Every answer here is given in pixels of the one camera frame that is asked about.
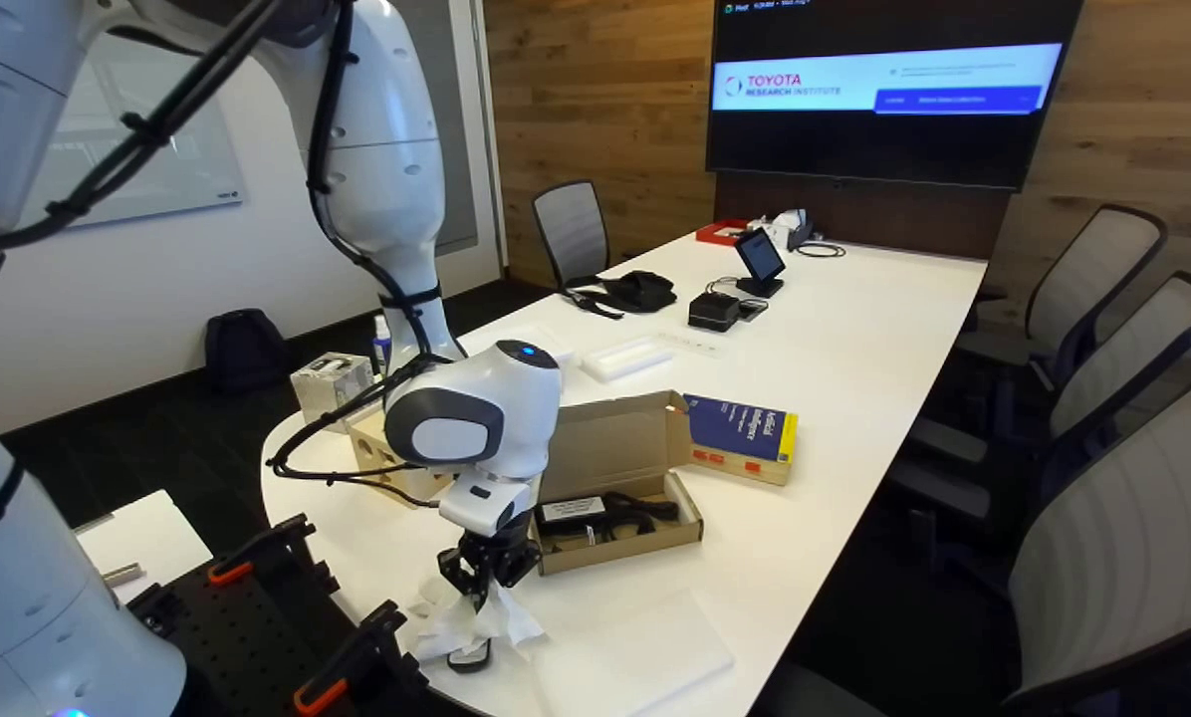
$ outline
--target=floor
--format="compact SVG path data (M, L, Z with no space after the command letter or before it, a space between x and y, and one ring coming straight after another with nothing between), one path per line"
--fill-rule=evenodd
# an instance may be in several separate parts
M536 296L494 284L451 298L451 322L461 333ZM291 367L324 349L368 353L372 317L285 347ZM258 443L291 411L285 383L214 395L204 375L185 375L11 428L5 443L70 527L162 485L210 549L230 549L263 527L254 501ZM887 711L997 711L1014 673L1009 629L1005 602L923 568L909 553L900 511L879 501L786 659L814 665ZM757 711L802 711L786 679L770 686ZM1191 711L1191 659L1170 659L1134 679L1119 711Z

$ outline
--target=conference table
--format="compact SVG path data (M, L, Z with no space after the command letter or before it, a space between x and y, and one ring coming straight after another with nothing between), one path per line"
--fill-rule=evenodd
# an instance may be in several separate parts
M547 347L567 375L560 404L686 390L802 415L786 485L680 466L705 537L571 573L528 573L512 597L547 638L494 643L485 673L426 659L451 695L502 717L528 711L749 711L805 620L847 532L866 519L952 337L979 290L979 260L847 242L839 260L786 254L786 288L725 333L686 326L688 298L745 276L734 245L680 235L605 276L656 270L676 301L656 314L601 317L551 296L475 333ZM608 347L656 347L665 362L592 377L582 362ZM301 419L268 432L272 454ZM317 432L293 466L350 468L348 432ZM309 549L337 578L358 620L378 602L414 602L459 541L437 511L372 485L285 483L263 468L268 519L307 513Z

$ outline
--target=black office chair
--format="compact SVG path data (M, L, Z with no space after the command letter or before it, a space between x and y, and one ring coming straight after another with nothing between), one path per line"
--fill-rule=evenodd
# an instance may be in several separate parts
M555 284L578 288L597 280L608 264L605 221L592 183L558 183L535 199Z
M1105 306L1148 266L1162 235L1154 213L1099 208L1036 284L1022 329L963 329L929 404L990 432L1012 428L1022 404L1046 404L1094 349Z
M1170 276L1090 357L1064 383L1036 443L979 438L919 419L894 489L931 505L979 537L1012 541L1032 511L1086 456L1113 446L1113 420L1160 370L1191 349L1191 276Z
M947 633L963 613L944 613L940 640L867 651L866 690L887 691L887 702L900 702L895 691L929 695L960 711L968 673L990 673L986 665L1020 657L1020 678L986 690L1005 691L1001 711L1057 711L1191 650L1191 390L1038 511L1012 561L1009 602L997 608L1009 608L1012 620L1001 620L1001 633L973 633L979 651L956 657L956 665L979 669L935 673L944 686L904 686L923 650L968 643ZM786 695L765 711L879 711L819 673L786 669L786 679Z

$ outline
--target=white wall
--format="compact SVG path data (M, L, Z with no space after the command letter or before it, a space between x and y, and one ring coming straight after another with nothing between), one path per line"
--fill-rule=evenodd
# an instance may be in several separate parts
M374 284L317 239L273 82L222 87L244 208L54 235L0 270L0 428L204 362L204 322L263 306L301 333L374 306Z

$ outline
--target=cardboard box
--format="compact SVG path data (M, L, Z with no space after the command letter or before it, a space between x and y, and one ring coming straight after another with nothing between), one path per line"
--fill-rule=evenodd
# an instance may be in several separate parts
M536 573L700 541L705 519L673 466L786 483L794 454L797 415L787 411L676 390L567 404L551 443L551 468L536 489L535 527L540 520L547 505L578 513L582 497L601 497L608 489L621 489L636 501L673 501L676 520L656 520L651 532L636 532L636 527L617 527L608 541L589 529L555 532L536 527Z
M337 411L372 387L372 357L325 349L316 362L291 370L285 383L300 395L301 419L316 420L317 415Z
M378 478L384 489L400 489L414 501L437 501L437 495L451 485L451 468L400 468L402 456L385 443L385 411L364 411L348 419L348 438L353 448L358 468L393 468Z

